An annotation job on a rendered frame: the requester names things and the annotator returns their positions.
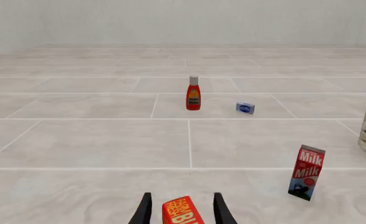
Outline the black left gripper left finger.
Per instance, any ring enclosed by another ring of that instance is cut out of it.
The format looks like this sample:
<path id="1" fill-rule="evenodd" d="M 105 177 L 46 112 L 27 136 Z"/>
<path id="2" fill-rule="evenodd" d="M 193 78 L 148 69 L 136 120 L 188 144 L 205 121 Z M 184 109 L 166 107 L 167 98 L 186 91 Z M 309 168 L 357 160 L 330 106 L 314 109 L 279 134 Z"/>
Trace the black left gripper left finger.
<path id="1" fill-rule="evenodd" d="M 152 194 L 144 193 L 142 200 L 137 207 L 128 224 L 150 224 L 152 216 Z"/>

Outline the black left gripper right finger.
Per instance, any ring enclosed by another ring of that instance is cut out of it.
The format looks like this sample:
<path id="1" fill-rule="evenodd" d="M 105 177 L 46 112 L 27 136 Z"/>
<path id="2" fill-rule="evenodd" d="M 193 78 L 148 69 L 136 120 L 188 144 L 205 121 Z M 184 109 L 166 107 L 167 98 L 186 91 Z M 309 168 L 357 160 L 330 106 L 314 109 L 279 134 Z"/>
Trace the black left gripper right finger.
<path id="1" fill-rule="evenodd" d="M 214 193 L 213 211 L 216 224 L 238 224 L 219 192 Z"/>

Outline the red milk carton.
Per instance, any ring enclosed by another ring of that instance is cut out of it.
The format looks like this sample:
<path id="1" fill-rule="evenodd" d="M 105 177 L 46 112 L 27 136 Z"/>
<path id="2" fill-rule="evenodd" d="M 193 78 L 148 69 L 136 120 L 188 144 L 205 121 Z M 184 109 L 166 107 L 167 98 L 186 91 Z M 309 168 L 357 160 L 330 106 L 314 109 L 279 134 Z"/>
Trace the red milk carton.
<path id="1" fill-rule="evenodd" d="M 288 193 L 310 201 L 323 167 L 325 151 L 301 145 L 288 188 Z"/>

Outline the red box with yellow print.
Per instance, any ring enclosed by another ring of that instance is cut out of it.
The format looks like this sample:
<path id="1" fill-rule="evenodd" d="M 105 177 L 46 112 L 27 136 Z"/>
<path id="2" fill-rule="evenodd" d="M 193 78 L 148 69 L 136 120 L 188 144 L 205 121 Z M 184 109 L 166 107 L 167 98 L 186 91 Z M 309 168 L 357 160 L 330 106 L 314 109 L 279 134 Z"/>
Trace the red box with yellow print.
<path id="1" fill-rule="evenodd" d="M 191 198 L 186 195 L 162 205 L 163 224 L 204 224 Z"/>

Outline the small blue box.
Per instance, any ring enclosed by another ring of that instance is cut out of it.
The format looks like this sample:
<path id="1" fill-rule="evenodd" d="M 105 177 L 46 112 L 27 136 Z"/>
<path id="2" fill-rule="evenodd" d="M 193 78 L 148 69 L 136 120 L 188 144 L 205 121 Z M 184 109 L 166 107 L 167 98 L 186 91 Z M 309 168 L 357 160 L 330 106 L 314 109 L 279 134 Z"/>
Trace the small blue box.
<path id="1" fill-rule="evenodd" d="M 236 103 L 236 110 L 242 113 L 254 114 L 255 106 L 243 102 Z"/>

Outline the red ketchup bottle grey cap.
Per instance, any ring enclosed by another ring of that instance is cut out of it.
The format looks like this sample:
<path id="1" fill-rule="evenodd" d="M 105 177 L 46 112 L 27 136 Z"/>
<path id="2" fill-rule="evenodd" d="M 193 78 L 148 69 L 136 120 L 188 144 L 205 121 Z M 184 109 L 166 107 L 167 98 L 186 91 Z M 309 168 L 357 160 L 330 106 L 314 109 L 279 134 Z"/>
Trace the red ketchup bottle grey cap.
<path id="1" fill-rule="evenodd" d="M 200 110 L 201 91 L 199 77 L 189 77 L 189 85 L 186 92 L 186 109 L 190 111 Z"/>

